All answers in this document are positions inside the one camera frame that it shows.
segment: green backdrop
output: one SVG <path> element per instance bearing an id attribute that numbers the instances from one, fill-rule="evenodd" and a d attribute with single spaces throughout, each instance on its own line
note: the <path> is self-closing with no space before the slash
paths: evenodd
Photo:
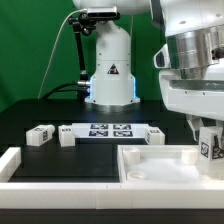
<path id="1" fill-rule="evenodd" d="M 0 111 L 21 99 L 37 98 L 62 21 L 75 10 L 72 0 L 0 1 Z M 131 17 L 116 23 L 131 29 Z M 163 33 L 151 25 L 150 14 L 134 16 L 132 74 L 137 95 L 160 99 L 158 70 L 153 55 L 165 43 Z M 83 37 L 87 71 L 95 71 L 95 35 Z M 66 24 L 44 85 L 44 92 L 79 79 L 78 56 L 72 28 Z M 74 98 L 57 94 L 55 98 Z"/>

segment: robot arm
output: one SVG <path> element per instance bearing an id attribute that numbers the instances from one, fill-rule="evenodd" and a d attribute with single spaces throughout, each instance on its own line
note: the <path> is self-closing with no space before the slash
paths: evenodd
<path id="1" fill-rule="evenodd" d="M 150 10 L 150 0 L 73 0 L 79 9 L 116 6 L 123 15 L 134 15 Z"/>

